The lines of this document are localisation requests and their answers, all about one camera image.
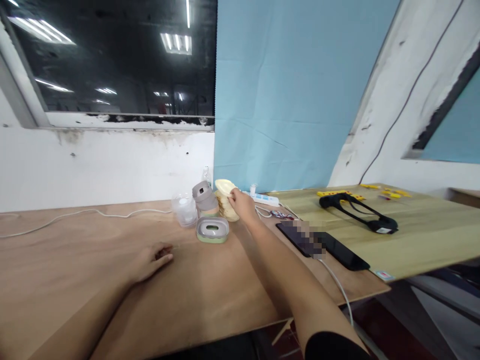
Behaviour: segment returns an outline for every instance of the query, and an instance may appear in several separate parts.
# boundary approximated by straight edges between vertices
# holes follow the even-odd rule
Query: clear plastic container
[[[208,166],[205,166],[203,168],[203,171],[201,173],[201,180],[202,181],[205,180],[208,183],[208,186],[213,189],[213,187],[212,187],[212,175],[210,175],[210,169],[209,169]]]
[[[195,200],[188,193],[174,195],[171,199],[171,210],[183,228],[193,227],[199,218]]]

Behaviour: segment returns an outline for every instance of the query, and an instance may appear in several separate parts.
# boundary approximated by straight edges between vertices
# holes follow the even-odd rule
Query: hand
[[[249,225],[260,220],[255,210],[254,200],[250,195],[241,192],[237,187],[230,194],[231,197],[228,198],[228,201],[245,224]]]
[[[174,258],[170,250],[172,244],[163,242],[144,248],[127,267],[128,281],[135,284],[151,277]]]

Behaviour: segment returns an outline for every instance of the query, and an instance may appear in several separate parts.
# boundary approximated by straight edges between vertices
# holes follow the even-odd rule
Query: white wall
[[[480,165],[407,158],[412,144],[443,102],[480,41],[480,2],[404,0],[382,49],[330,186],[359,183],[377,155],[422,68],[402,115],[385,138],[363,183],[445,196],[447,188],[480,189]]]
[[[213,132],[24,129],[1,90],[0,109],[0,212],[170,199],[213,170]]]

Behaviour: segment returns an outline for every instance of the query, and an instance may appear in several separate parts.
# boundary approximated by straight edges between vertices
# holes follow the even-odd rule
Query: neck headset
[[[377,215],[379,216],[378,220],[371,220],[371,221],[365,221],[362,218],[353,215],[351,212],[346,211],[343,207],[342,204],[340,204],[340,200],[346,200],[350,203],[352,209],[355,211],[362,213],[362,214],[367,214],[367,215]],[[320,206],[324,209],[327,209],[329,207],[334,207],[340,210],[342,213],[347,214],[348,216],[354,218],[355,220],[364,223],[365,225],[368,226],[370,230],[372,230],[375,233],[379,234],[393,234],[396,233],[398,229],[398,224],[395,220],[393,220],[391,217],[387,217],[385,215],[382,215],[378,211],[372,209],[371,207],[365,205],[362,203],[360,200],[357,200],[351,195],[348,195],[345,192],[341,192],[335,195],[329,195],[329,196],[322,196],[320,198]],[[360,211],[355,208],[355,206],[352,204],[358,204],[363,206],[364,208],[370,210],[372,214],[369,214],[367,212]]]

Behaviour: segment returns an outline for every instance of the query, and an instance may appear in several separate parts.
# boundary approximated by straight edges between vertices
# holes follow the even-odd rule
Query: black cable
[[[350,199],[348,199],[348,202],[350,203],[350,206],[353,210],[355,210],[356,212],[359,212],[359,213],[362,213],[362,214],[365,214],[365,215],[376,215],[374,214],[373,212],[363,212],[363,211],[360,211],[358,210],[353,204],[352,204],[352,201]]]
[[[382,148],[384,147],[385,140],[387,139],[387,136],[390,134],[390,131],[391,131],[392,128],[395,126],[395,124],[397,123],[397,121],[400,119],[400,116],[402,116],[402,113],[404,112],[405,107],[407,106],[407,104],[408,104],[408,102],[409,102],[409,100],[410,100],[410,97],[412,96],[412,93],[414,92],[415,86],[417,85],[417,82],[418,82],[419,79],[420,79],[420,76],[422,76],[424,70],[426,69],[426,67],[428,66],[428,64],[430,63],[430,61],[432,60],[432,58],[434,57],[434,54],[435,54],[435,52],[437,51],[437,48],[439,47],[440,42],[441,42],[442,39],[444,38],[444,35],[445,35],[445,33],[447,32],[448,28],[450,27],[450,24],[451,24],[452,21],[455,19],[455,16],[457,16],[457,13],[459,12],[460,7],[462,6],[463,3],[464,3],[464,0],[461,0],[461,1],[460,1],[460,4],[458,5],[458,7],[457,7],[456,10],[455,10],[455,13],[453,14],[453,16],[451,17],[450,21],[448,22],[445,30],[443,30],[443,32],[441,33],[441,36],[440,36],[440,38],[438,39],[435,47],[433,48],[433,51],[432,51],[430,57],[428,58],[428,61],[426,62],[425,66],[421,69],[420,73],[419,73],[418,76],[416,77],[415,82],[413,83],[413,86],[411,87],[411,90],[410,90],[410,92],[408,93],[408,97],[406,98],[405,103],[403,104],[403,107],[401,108],[400,112],[398,113],[398,116],[396,117],[395,121],[393,122],[393,124],[390,126],[390,128],[389,128],[388,131],[386,132],[385,137],[383,138],[383,141],[381,142],[380,148],[378,149],[378,153],[376,154],[375,158],[373,158],[373,160],[371,161],[370,165],[368,165],[368,167],[366,168],[366,170],[365,170],[365,172],[363,173],[363,175],[361,176],[360,181],[358,182],[358,184],[361,184],[361,183],[362,183],[365,174],[369,171],[370,167],[373,165],[373,163],[375,162],[375,160],[377,160],[377,158],[379,157],[380,152],[382,151]]]

